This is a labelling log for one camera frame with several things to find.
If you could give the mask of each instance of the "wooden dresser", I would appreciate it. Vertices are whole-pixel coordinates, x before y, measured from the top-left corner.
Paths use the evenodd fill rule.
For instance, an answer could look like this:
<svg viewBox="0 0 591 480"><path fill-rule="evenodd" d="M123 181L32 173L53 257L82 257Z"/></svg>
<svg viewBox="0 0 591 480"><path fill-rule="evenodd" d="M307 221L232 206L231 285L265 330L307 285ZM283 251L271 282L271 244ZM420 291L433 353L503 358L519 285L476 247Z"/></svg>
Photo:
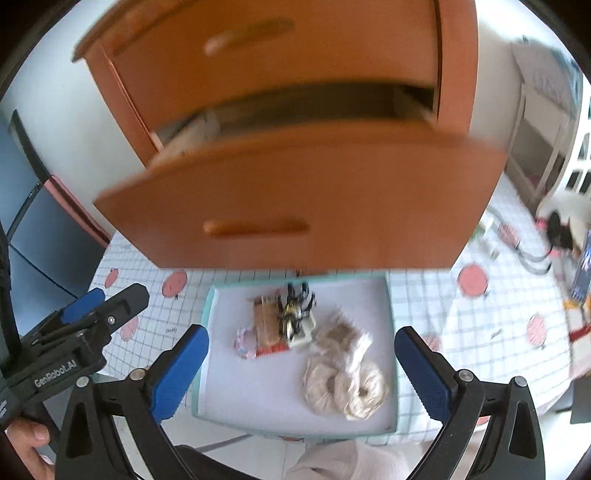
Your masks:
<svg viewBox="0 0 591 480"><path fill-rule="evenodd" d="M123 0L82 57L147 166L96 205L159 267L449 267L504 166L474 0ZM240 128L173 147L204 112Z"/></svg>

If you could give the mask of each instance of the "blue-gray panel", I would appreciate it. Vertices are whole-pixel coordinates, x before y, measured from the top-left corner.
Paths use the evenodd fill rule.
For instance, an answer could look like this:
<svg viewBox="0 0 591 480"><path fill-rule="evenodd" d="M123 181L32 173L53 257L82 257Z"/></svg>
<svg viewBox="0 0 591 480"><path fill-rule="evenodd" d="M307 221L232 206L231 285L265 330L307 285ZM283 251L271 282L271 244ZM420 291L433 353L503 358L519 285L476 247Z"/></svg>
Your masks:
<svg viewBox="0 0 591 480"><path fill-rule="evenodd" d="M37 176L0 115L0 222L5 232L37 182Z"/></svg>
<svg viewBox="0 0 591 480"><path fill-rule="evenodd" d="M12 308L20 335L25 335L51 312L75 300L30 266L12 247L8 249L8 258Z"/></svg>
<svg viewBox="0 0 591 480"><path fill-rule="evenodd" d="M29 262L67 291L88 291L105 249L45 189L28 208L11 244Z"/></svg>

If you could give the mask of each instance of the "human hand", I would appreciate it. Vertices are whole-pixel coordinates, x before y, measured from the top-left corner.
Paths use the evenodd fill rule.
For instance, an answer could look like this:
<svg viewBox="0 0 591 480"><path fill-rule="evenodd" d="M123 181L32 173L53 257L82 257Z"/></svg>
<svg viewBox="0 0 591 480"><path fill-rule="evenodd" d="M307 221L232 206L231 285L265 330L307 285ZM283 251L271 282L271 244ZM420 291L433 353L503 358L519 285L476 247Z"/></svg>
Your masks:
<svg viewBox="0 0 591 480"><path fill-rule="evenodd" d="M54 466L47 464L35 450L49 443L46 426L19 418L11 423L6 435L35 480L55 480Z"/></svg>

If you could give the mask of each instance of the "blue gripper pad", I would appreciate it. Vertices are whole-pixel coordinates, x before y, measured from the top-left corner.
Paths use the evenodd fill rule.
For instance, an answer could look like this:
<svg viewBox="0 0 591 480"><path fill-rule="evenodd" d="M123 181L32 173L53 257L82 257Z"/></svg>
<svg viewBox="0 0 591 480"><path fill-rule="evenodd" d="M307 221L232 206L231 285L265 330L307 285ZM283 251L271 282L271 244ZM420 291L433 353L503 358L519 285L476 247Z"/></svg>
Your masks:
<svg viewBox="0 0 591 480"><path fill-rule="evenodd" d="M69 325L88 315L105 301L105 292L100 288L94 288L78 300L70 303L61 312L61 322Z"/></svg>
<svg viewBox="0 0 591 480"><path fill-rule="evenodd" d="M150 412L156 423L171 418L209 350L209 335L200 325L191 325L172 350L160 354L147 375L151 390Z"/></svg>
<svg viewBox="0 0 591 480"><path fill-rule="evenodd" d="M453 392L432 361L439 364L443 360L447 364L449 370L445 365L438 367L447 370L443 376L448 380L450 374L453 380L453 368L440 354L433 353L412 327L403 327L396 333L394 352L429 416L445 424L452 414Z"/></svg>

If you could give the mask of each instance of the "pink strip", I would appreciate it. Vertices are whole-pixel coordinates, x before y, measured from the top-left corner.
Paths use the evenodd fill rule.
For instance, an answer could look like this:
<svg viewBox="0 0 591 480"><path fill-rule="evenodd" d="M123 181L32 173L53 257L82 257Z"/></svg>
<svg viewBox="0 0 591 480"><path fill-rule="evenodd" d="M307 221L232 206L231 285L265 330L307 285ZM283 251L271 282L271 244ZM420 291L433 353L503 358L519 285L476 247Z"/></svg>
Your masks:
<svg viewBox="0 0 591 480"><path fill-rule="evenodd" d="M74 202L80 210L82 210L86 215L87 219L82 218L68 203L67 199L65 199L61 193L56 189L53 182L56 182L69 196L69 199ZM70 214L70 216L80 225L92 238L94 238L100 245L103 247L107 247L109 245L108 242L105 241L105 238L111 238L111 236L92 218L90 213L86 211L86 209L80 204L78 199L72 195L70 190L58 179L55 175L52 175L49 180L45 182L44 187L47 191L51 194L51 196L55 199L57 203L61 205L61 207Z"/></svg>

